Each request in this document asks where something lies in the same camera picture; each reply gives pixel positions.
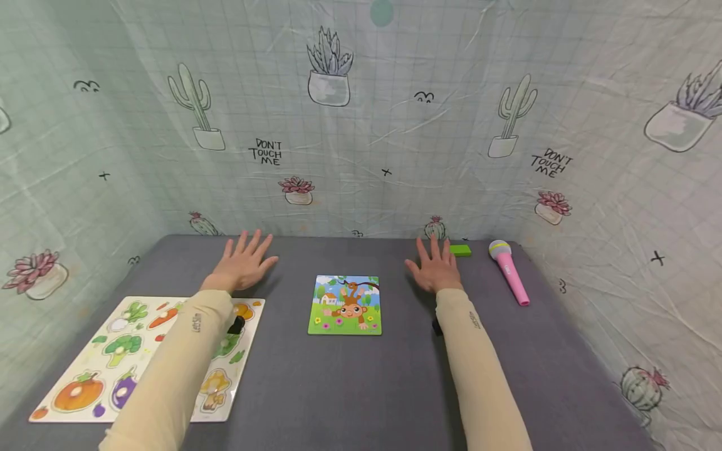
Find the green block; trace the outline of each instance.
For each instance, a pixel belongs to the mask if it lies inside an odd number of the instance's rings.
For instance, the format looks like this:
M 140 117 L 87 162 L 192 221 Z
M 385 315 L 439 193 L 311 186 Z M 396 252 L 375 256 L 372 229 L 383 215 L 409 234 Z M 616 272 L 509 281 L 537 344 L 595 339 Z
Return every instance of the green block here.
M 467 245 L 451 245 L 449 251 L 457 257 L 471 257 L 471 249 Z

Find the gray tabletop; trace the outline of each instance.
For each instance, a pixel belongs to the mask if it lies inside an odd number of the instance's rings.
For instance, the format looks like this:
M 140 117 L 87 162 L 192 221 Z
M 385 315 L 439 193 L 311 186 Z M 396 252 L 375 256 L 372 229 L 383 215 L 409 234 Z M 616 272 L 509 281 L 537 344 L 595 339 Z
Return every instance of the gray tabletop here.
M 224 237 L 160 240 L 93 315 L 89 327 L 0 428 L 3 450 L 93 450 L 105 424 L 30 424 L 27 417 L 125 297 L 191 296 L 213 269 Z M 489 333 L 535 451 L 651 450 L 554 293 L 524 251 L 514 261 L 531 298 L 519 307 L 487 254 L 464 242 L 458 267 Z M 267 299 L 225 423 L 192 424 L 184 450 L 464 450 L 464 431 L 434 299 L 415 289 L 404 259 L 413 240 L 277 237 L 280 262 L 236 297 Z M 383 335 L 309 336 L 318 274 L 379 276 Z

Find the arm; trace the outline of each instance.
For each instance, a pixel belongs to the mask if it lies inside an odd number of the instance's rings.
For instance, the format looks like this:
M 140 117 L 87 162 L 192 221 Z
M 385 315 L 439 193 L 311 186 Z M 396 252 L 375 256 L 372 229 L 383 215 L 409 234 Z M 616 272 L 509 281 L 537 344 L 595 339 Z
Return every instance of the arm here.
M 436 317 L 444 332 L 469 451 L 531 451 L 494 346 L 461 285 L 449 241 L 441 253 L 432 236 L 431 258 L 420 238 L 417 249 L 421 268 L 411 260 L 405 263 L 422 289 L 436 293 Z
M 255 285 L 278 261 L 278 257 L 262 261 L 271 235 L 259 246 L 261 231 L 256 230 L 246 247 L 247 237 L 243 232 L 235 252 L 233 240 L 226 242 L 213 273 L 180 310 L 133 395 L 105 431 L 100 451 L 177 451 L 181 447 L 211 358 L 232 323 L 230 293 Z

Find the beige arm sleeve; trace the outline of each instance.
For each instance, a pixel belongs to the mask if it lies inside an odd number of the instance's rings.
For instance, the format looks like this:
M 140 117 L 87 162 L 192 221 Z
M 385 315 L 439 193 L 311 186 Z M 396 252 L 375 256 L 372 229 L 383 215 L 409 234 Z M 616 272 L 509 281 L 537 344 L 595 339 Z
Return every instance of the beige arm sleeve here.
M 494 346 L 460 289 L 436 294 L 469 451 L 531 451 L 529 435 Z
M 177 451 L 191 420 L 211 358 L 233 319 L 227 292 L 188 299 L 100 451 Z

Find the cactus print backdrop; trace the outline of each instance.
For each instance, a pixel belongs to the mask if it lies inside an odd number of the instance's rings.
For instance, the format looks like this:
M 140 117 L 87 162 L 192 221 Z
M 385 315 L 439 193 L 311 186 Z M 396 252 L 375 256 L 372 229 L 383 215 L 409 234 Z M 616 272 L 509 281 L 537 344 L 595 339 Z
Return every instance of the cactus print backdrop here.
M 164 234 L 434 233 L 520 242 L 653 438 L 722 449 L 720 18 L 5 2 L 0 420 Z

